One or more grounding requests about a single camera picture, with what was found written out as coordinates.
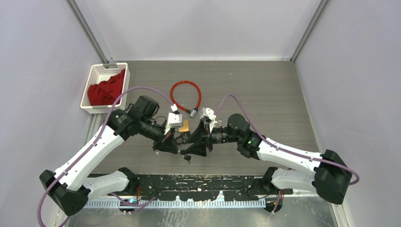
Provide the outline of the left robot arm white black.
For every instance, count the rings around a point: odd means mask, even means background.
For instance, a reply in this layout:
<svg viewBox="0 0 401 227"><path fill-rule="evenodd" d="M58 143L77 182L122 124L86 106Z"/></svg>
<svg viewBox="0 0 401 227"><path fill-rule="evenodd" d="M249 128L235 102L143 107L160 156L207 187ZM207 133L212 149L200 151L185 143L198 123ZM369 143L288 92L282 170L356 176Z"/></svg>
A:
<svg viewBox="0 0 401 227"><path fill-rule="evenodd" d="M122 192L136 194L138 177L128 168L100 177L89 177L94 168L115 148L137 134L153 141L153 150L178 153L174 140L175 129L183 126L183 116L177 106L162 124L154 118L159 103L148 96L140 96L126 110L113 110L94 137L63 166L55 171L45 170L39 179L48 196L67 215L73 216L98 197Z"/></svg>

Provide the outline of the black-headed key bunch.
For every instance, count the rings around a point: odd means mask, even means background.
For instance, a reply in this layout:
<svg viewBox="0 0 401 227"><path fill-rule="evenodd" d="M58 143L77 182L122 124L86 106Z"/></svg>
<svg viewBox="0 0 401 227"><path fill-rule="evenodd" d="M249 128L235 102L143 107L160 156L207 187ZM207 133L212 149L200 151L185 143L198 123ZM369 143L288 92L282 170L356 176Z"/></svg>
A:
<svg viewBox="0 0 401 227"><path fill-rule="evenodd" d="M191 157L190 155L185 154L185 155L183 156L183 158L184 158L185 161L188 162L188 164L191 164L191 158L192 158L192 157Z"/></svg>

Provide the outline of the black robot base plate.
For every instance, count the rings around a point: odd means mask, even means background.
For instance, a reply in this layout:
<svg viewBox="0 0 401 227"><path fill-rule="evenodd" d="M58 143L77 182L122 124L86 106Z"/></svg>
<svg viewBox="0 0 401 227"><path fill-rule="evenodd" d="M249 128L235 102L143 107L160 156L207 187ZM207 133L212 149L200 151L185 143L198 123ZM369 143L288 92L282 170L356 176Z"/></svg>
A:
<svg viewBox="0 0 401 227"><path fill-rule="evenodd" d="M215 201L222 193L224 201L254 201L277 191L263 188L262 177L255 175L137 175L139 185L134 192L115 192L118 196L134 196L159 201Z"/></svg>

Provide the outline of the brass padlock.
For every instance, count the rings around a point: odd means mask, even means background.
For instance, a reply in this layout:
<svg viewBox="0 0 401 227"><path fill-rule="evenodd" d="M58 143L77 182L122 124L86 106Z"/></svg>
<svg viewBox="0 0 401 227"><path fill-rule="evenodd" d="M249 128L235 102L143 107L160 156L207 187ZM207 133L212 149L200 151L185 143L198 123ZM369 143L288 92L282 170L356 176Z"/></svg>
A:
<svg viewBox="0 0 401 227"><path fill-rule="evenodd" d="M184 133L184 132L190 131L190 128L189 128L189 120L183 120L183 125L182 125L182 127L180 127L180 128L178 129L178 131L179 131L180 133Z"/></svg>

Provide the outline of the black Kaijing padlock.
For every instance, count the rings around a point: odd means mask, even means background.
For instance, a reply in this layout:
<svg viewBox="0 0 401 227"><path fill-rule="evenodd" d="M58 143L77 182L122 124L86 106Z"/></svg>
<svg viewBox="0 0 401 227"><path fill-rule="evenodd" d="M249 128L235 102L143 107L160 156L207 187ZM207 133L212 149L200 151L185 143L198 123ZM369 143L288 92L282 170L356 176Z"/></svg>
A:
<svg viewBox="0 0 401 227"><path fill-rule="evenodd" d="M186 144L187 140L191 137L191 133L185 132L180 134L178 137L175 138L175 142L177 145L182 145L182 144Z"/></svg>

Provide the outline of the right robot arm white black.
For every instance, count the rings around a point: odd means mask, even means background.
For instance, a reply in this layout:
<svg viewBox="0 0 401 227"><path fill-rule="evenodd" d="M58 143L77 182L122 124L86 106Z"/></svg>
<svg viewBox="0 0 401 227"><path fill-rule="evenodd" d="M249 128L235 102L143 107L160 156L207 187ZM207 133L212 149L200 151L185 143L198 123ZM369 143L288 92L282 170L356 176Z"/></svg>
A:
<svg viewBox="0 0 401 227"><path fill-rule="evenodd" d="M315 192L330 203L342 204L352 178L335 151L310 152L259 136L239 113L229 116L226 127L211 128L210 123L200 120L193 133L182 133L176 142L190 145L181 151L186 157L205 157L215 144L236 143L237 151L245 158L282 165L282 168L269 167L263 176L262 187L268 194L299 189Z"/></svg>

